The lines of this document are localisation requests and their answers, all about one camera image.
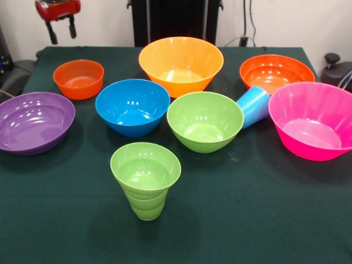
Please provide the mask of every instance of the yellow-orange bowl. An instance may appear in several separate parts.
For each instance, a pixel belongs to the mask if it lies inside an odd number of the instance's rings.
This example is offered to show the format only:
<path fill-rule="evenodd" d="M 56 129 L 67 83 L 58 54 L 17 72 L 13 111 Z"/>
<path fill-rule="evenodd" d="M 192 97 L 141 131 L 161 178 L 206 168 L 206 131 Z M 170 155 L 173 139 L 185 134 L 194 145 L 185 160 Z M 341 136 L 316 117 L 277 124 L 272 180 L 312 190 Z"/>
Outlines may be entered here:
<path fill-rule="evenodd" d="M 203 91 L 221 70 L 224 57 L 213 44 L 194 37 L 167 37 L 151 42 L 139 54 L 148 77 L 177 98 Z"/>

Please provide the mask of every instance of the cup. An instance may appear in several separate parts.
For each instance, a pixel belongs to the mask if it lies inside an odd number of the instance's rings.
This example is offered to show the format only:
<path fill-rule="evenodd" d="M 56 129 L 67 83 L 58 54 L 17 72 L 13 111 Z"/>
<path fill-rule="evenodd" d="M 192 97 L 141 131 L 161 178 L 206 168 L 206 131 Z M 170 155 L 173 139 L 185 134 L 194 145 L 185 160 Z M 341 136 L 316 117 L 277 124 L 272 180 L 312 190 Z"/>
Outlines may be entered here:
<path fill-rule="evenodd" d="M 242 129 L 269 116 L 269 99 L 270 95 L 264 89 L 253 86 L 237 100 L 244 115 Z"/>
<path fill-rule="evenodd" d="M 147 142 L 127 144 L 116 150 L 110 167 L 131 209 L 144 221 L 161 214 L 168 190 L 181 175 L 181 164 L 174 153 Z"/>

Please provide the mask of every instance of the tipped over blue cup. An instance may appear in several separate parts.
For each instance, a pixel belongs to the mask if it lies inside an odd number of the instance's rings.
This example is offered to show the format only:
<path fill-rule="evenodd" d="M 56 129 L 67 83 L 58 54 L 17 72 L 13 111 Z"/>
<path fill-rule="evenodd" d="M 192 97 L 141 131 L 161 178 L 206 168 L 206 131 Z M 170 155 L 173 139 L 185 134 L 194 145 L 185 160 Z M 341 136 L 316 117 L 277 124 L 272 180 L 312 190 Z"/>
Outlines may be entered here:
<path fill-rule="evenodd" d="M 244 115 L 242 129 L 269 116 L 269 99 L 270 95 L 264 89 L 253 86 L 237 100 Z"/>

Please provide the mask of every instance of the white wall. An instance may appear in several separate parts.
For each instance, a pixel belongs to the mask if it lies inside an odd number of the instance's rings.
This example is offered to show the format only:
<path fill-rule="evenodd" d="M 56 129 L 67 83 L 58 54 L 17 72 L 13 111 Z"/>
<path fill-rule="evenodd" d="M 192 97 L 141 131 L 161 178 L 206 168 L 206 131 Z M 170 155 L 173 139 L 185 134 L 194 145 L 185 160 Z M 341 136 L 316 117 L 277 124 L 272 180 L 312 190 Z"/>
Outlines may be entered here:
<path fill-rule="evenodd" d="M 257 46 L 301 46 L 318 73 L 325 66 L 323 56 L 327 52 L 339 53 L 344 61 L 352 60 L 352 0 L 252 1 Z M 75 17 L 76 39 L 70 38 L 68 21 L 52 23 L 59 45 L 133 46 L 131 9 L 126 10 L 126 2 L 82 0 L 82 10 Z M 243 34 L 243 0 L 223 2 L 217 46 Z M 0 0 L 0 24 L 15 60 L 35 58 L 38 50 L 51 44 L 34 0 Z M 249 16 L 247 34 L 252 34 Z"/>
<path fill-rule="evenodd" d="M 243 0 L 224 0 L 224 6 L 217 46 L 243 34 Z M 257 46 L 303 47 L 318 73 L 326 66 L 327 52 L 352 61 L 352 0 L 252 0 L 252 14 Z M 248 15 L 247 35 L 252 32 Z"/>
<path fill-rule="evenodd" d="M 72 39 L 68 19 L 52 22 L 60 46 L 133 46 L 131 8 L 126 0 L 82 0 L 75 16 L 77 38 Z M 34 0 L 0 0 L 0 24 L 13 60 L 34 59 L 51 45 L 45 22 Z"/>

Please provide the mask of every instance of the blue bowl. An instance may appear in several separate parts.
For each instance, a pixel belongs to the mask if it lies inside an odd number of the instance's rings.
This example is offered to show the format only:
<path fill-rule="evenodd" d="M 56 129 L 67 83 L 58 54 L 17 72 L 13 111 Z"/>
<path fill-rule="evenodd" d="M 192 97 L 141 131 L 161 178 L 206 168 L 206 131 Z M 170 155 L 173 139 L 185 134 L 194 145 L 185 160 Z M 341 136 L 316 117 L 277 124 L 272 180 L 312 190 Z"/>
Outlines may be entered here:
<path fill-rule="evenodd" d="M 170 95 L 161 85 L 142 79 L 115 82 L 95 101 L 96 111 L 107 125 L 129 138 L 153 131 L 169 105 Z"/>

